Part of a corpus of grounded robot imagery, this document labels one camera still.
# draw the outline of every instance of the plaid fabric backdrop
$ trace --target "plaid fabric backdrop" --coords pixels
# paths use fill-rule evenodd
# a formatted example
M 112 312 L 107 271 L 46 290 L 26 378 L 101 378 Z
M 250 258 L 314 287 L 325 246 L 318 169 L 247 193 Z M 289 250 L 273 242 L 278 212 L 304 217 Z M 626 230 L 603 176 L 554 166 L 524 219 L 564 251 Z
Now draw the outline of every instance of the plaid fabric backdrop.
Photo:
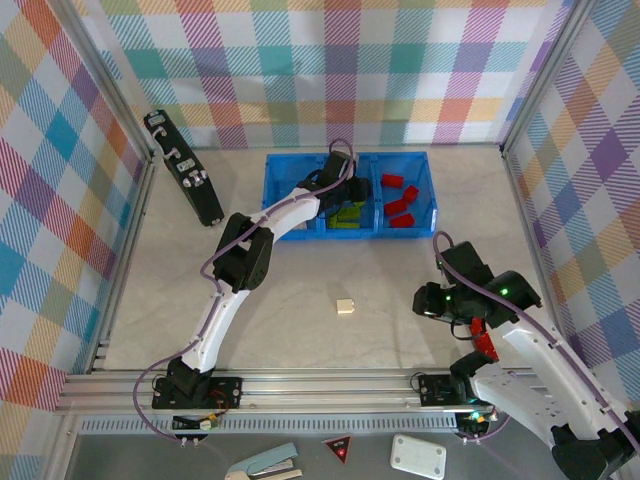
M 601 0 L 514 167 L 569 340 L 640 406 L 640 0 Z
M 149 102 L 221 148 L 499 141 L 571 3 L 101 2 Z
M 0 479 L 31 479 L 142 162 L 44 0 L 0 11 Z

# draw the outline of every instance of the small white cube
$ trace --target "small white cube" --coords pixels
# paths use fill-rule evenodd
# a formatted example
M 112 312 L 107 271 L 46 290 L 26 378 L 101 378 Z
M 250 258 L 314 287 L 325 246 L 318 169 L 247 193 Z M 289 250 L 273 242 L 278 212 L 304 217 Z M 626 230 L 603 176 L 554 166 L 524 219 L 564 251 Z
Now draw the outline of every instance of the small white cube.
M 342 298 L 336 302 L 338 307 L 338 313 L 353 313 L 356 311 L 356 306 L 353 300 L 350 298 Z

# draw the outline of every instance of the white floor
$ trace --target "white floor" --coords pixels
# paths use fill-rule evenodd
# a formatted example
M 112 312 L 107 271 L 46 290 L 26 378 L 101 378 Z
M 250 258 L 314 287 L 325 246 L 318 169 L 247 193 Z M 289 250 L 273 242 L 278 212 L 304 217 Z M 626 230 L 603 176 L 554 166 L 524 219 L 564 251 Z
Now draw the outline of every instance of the white floor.
M 439 228 L 456 241 L 470 240 L 494 274 L 516 270 L 539 292 L 497 148 L 426 150 Z M 275 151 L 197 152 L 227 216 L 260 210 L 265 157 Z M 159 167 L 106 368 L 144 368 L 186 346 L 212 291 L 198 271 L 223 228 L 202 227 L 169 172 Z M 238 311 L 217 367 L 448 367 L 470 344 L 453 339 L 447 325 L 411 311 L 418 287 L 440 278 L 430 242 L 278 242 L 269 275 Z M 352 298 L 356 312 L 338 316 L 339 298 Z M 533 310 L 545 318 L 544 309 Z M 524 365 L 502 339 L 494 343 L 503 365 Z

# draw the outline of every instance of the red triangle sign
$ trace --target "red triangle sign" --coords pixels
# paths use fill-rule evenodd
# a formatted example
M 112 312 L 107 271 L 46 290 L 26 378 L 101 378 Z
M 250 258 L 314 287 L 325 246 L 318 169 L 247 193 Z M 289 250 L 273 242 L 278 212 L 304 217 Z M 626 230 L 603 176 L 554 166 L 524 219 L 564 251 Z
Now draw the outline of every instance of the red triangle sign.
M 323 442 L 329 449 L 335 454 L 336 457 L 342 462 L 343 465 L 347 464 L 347 457 L 349 456 L 349 446 L 351 445 L 351 437 L 334 438 L 333 440 L 325 440 Z

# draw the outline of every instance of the gray table surface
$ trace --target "gray table surface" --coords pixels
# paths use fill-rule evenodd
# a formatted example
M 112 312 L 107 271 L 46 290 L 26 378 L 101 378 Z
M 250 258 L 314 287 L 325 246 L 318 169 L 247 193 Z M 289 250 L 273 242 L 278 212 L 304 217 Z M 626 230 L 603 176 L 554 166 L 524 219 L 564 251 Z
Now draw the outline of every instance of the gray table surface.
M 453 434 L 408 435 L 447 448 L 446 480 L 565 478 L 549 449 L 514 420 L 480 446 L 465 446 Z M 316 435 L 224 434 L 209 436 L 197 449 L 181 449 L 151 435 L 85 435 L 78 437 L 66 478 L 222 480 L 232 464 L 288 442 L 296 445 L 294 465 L 306 480 L 422 478 L 390 467 L 393 434 L 354 436 L 346 466 L 323 440 Z

